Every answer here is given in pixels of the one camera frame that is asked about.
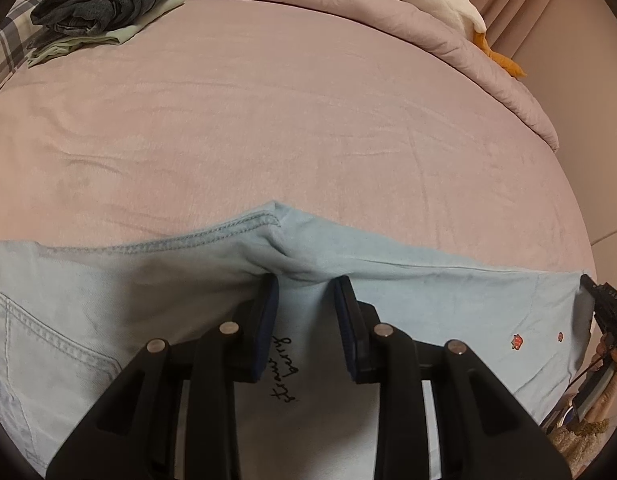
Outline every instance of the pink comforter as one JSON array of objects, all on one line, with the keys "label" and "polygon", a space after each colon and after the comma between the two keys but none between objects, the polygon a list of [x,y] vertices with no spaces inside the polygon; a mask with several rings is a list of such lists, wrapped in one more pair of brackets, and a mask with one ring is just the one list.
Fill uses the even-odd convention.
[{"label": "pink comforter", "polygon": [[119,244],[276,199],[489,264],[593,269],[522,84],[409,4],[275,1],[324,12],[187,0],[122,46],[19,70],[0,239]]}]

